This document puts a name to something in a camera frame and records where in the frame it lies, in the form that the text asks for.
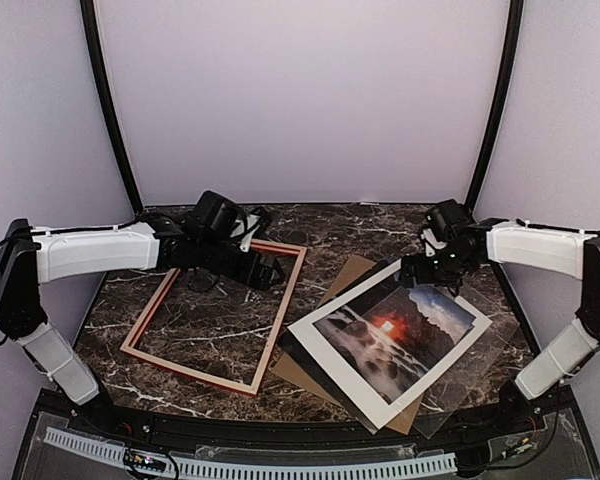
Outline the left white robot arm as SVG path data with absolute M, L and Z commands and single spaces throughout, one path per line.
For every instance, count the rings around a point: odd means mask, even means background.
M 18 343 L 72 403 L 83 406 L 87 425 L 100 436 L 114 435 L 120 412 L 102 399 L 95 375 L 49 320 L 40 286 L 83 274 L 176 268 L 202 269 L 267 290 L 281 282 L 282 267 L 250 246 L 266 224 L 260 215 L 211 220 L 195 213 L 179 220 L 149 215 L 123 225 L 62 229 L 17 219 L 0 241 L 0 345 Z

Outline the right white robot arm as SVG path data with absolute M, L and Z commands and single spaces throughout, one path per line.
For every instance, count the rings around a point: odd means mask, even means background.
M 487 262 L 534 267 L 580 281 L 573 320 L 515 379 L 526 399 L 540 397 L 600 351 L 600 230 L 488 219 L 452 227 L 429 224 L 421 240 L 424 252 L 400 261 L 399 280 L 408 288 L 429 284 L 456 290 L 465 274 Z

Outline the clear acrylic sheet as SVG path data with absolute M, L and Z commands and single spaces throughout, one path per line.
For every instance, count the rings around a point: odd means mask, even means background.
M 472 286 L 464 286 L 461 296 L 484 314 L 491 325 L 423 397 L 411 432 L 427 439 L 457 410 L 496 400 L 498 390 L 505 382 L 500 363 L 518 330 L 517 320 L 501 302 Z

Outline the brown backing board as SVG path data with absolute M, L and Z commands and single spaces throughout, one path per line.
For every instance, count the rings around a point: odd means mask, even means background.
M 375 263 L 359 255 L 351 255 L 337 274 L 335 280 L 324 294 L 320 305 L 342 293 L 347 287 L 353 285 L 359 277 L 367 274 L 375 266 Z M 306 373 L 290 355 L 284 353 L 272 366 L 270 372 L 277 377 L 299 387 L 311 394 L 325 400 L 333 406 L 342 406 L 311 376 Z M 421 399 L 414 401 L 402 413 L 392 419 L 386 427 L 403 435 L 410 433 L 411 427 L 417 415 Z

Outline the wooden picture frame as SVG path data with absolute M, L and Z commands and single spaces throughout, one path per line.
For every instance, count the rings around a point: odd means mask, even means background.
M 235 281 L 169 270 L 120 350 L 188 379 L 256 396 L 289 310 L 307 249 L 255 240 L 282 264 L 281 282 L 261 292 Z

